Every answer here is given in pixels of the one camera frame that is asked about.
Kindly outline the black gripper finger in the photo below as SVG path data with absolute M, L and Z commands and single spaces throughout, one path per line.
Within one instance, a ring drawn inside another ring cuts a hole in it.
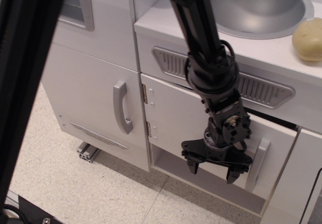
M 244 172 L 242 167 L 229 167 L 226 175 L 227 184 L 233 184 Z
M 187 159 L 187 165 L 192 174 L 197 174 L 200 163 L 203 162 L 199 159 Z

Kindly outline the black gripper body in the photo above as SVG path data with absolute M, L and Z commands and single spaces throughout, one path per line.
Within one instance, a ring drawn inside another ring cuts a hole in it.
M 244 151 L 231 145 L 227 148 L 215 149 L 207 146 L 204 139 L 182 142 L 182 156 L 187 159 L 199 159 L 203 163 L 211 163 L 223 167 L 242 167 L 245 171 L 253 163 L 253 159 Z

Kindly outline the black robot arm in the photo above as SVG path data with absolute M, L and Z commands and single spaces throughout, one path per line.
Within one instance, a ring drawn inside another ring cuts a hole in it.
M 233 183 L 252 159 L 234 145 L 251 135 L 230 44 L 220 40 L 210 0 L 170 0 L 186 38 L 187 82 L 209 114 L 204 138 L 182 143 L 192 173 L 209 162 Z M 1 0 L 1 202 L 5 201 L 63 0 Z

